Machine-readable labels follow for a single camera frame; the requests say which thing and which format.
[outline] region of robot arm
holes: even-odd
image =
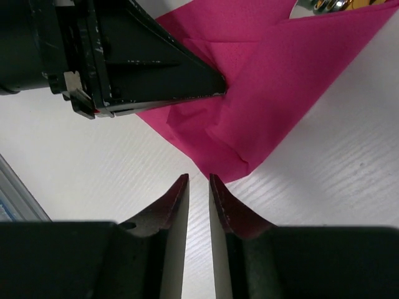
[[[226,90],[134,0],[2,1],[0,14],[1,95],[50,87],[93,119]]]

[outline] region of silver metal part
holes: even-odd
[[[89,103],[91,101],[90,97],[84,92],[82,81],[80,79],[79,72],[65,72],[64,73],[65,84],[67,86],[67,91],[63,94],[68,97],[75,97],[82,102]]]
[[[290,19],[311,17],[340,11],[349,0],[298,0],[292,8]]]
[[[0,220],[50,221],[32,194],[0,155]]]

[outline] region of white table surface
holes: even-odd
[[[141,0],[153,16],[187,0]],[[230,190],[277,225],[399,226],[399,13]],[[0,99],[0,153],[52,219],[123,221],[189,173],[183,298],[214,298],[208,182],[135,115],[88,121],[50,90]]]

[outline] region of napkin fold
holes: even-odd
[[[194,0],[158,18],[228,83],[223,97],[139,114],[206,176],[230,182],[259,166],[399,8],[289,19],[295,2]]]

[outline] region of folded napkin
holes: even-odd
[[[157,20],[228,83],[223,97],[140,114],[206,176],[259,166],[399,7],[289,19],[295,2],[194,0]]]

